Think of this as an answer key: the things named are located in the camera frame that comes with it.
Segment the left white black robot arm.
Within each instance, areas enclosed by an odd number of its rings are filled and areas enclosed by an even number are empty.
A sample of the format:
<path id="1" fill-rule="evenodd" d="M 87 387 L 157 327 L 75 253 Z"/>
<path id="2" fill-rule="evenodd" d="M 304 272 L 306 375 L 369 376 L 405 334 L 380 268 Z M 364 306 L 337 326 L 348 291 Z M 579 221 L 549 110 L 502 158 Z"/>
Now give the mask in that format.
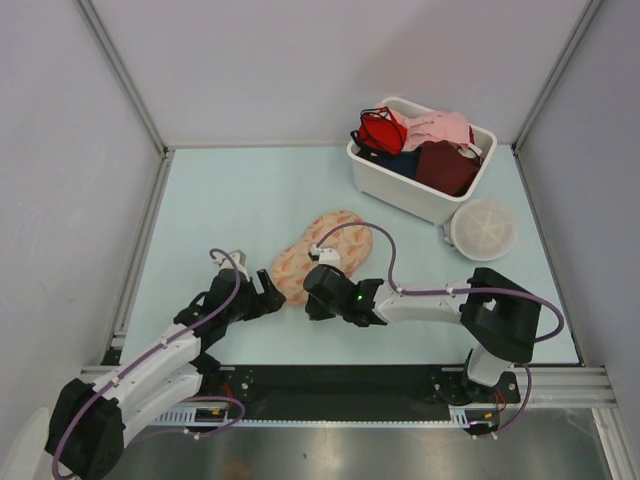
<path id="1" fill-rule="evenodd" d="M 102 479 L 125 448 L 158 415 L 196 396 L 207 400 L 221 387 L 220 364 L 208 349 L 229 325 L 282 308 L 286 298 L 266 271 L 257 280 L 222 268 L 170 327 L 136 360 L 92 382 L 75 378 L 61 390 L 45 450 L 52 474 Z"/>

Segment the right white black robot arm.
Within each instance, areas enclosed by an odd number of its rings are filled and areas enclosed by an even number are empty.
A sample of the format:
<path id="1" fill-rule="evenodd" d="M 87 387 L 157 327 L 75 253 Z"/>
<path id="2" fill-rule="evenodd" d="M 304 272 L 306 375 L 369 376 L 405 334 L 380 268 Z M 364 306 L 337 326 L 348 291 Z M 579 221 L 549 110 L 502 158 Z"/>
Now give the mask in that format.
<path id="1" fill-rule="evenodd" d="M 486 400 L 508 367 L 533 357 L 541 303 L 489 268 L 475 269 L 466 281 L 420 289 L 393 288 L 382 279 L 354 283 L 338 268 L 321 264 L 305 277 L 303 289 L 313 321 L 340 317 L 362 328 L 405 321 L 464 328 L 477 342 L 461 376 L 462 391 L 473 401 Z"/>

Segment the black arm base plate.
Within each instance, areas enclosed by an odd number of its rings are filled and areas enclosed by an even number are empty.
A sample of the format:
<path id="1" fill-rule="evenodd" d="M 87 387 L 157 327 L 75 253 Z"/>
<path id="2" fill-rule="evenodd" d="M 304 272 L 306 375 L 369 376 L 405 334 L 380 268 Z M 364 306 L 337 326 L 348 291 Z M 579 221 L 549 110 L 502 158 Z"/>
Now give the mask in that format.
<path id="1" fill-rule="evenodd" d="M 516 376 L 477 386 L 460 366 L 249 365 L 221 367 L 199 393 L 230 393 L 246 420 L 291 422 L 419 422 L 449 418 L 451 407 L 514 406 Z"/>

